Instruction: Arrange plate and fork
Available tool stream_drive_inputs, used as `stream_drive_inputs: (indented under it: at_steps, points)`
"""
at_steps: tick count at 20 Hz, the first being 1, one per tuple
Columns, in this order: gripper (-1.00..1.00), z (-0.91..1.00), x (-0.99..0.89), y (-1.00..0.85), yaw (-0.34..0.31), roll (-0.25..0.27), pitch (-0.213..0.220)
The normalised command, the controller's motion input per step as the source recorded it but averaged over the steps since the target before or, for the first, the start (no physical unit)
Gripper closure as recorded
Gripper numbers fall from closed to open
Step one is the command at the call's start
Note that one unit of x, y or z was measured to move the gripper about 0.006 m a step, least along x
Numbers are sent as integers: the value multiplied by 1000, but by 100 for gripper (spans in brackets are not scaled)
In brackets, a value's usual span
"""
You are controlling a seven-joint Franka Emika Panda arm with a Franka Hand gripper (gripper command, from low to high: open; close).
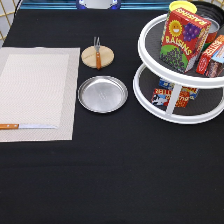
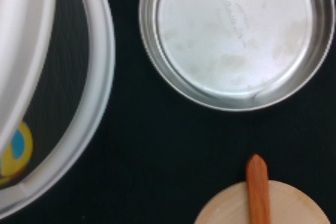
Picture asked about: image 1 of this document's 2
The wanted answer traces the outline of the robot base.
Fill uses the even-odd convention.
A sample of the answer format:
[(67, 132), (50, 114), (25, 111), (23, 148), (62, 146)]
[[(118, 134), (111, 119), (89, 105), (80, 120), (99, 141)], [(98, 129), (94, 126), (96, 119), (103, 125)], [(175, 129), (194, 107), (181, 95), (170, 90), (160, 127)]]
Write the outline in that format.
[(78, 9), (119, 9), (121, 0), (76, 0)]

